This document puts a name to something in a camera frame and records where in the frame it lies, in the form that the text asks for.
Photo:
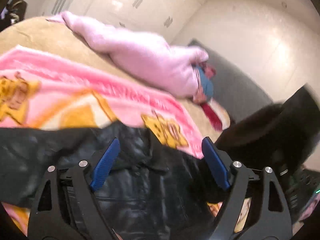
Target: blue fabric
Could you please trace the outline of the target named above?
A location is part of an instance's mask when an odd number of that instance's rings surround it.
[[[199,70],[203,93],[207,96],[207,101],[209,101],[209,99],[213,97],[213,84],[211,80],[205,76],[201,67],[196,66],[196,68]]]

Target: black garment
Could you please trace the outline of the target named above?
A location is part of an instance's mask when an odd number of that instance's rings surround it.
[[[320,185],[320,173],[312,172],[310,183],[304,178],[310,171],[301,171],[319,141],[319,131],[318,105],[302,87],[283,104],[266,106],[224,130],[215,145],[248,168],[273,168],[294,223]]]
[[[125,240],[205,239],[213,217],[203,184],[215,182],[199,169],[205,169],[204,160],[161,145],[148,129],[121,122],[104,129],[0,129],[0,201],[31,207],[48,166],[77,165],[114,137],[121,153],[95,193],[110,226]],[[69,195],[77,225],[84,230],[71,190]]]

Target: blue gripper pad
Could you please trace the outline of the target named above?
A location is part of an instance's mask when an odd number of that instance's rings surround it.
[[[120,142],[115,138],[92,172],[92,182],[90,187],[93,191],[96,191],[103,186],[119,152]]]
[[[219,158],[212,141],[206,137],[202,140],[202,153],[217,185],[224,191],[230,188],[228,170]]]

